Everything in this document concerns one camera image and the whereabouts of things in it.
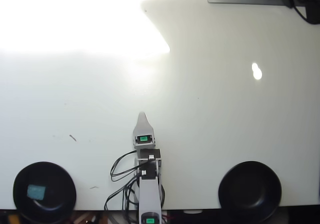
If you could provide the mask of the gray gripper with servo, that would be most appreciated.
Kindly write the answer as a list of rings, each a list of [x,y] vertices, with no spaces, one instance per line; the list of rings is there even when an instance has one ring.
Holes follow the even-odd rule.
[[[154,129],[149,123],[145,112],[138,115],[136,126],[133,130],[133,146],[138,148],[154,148]]]

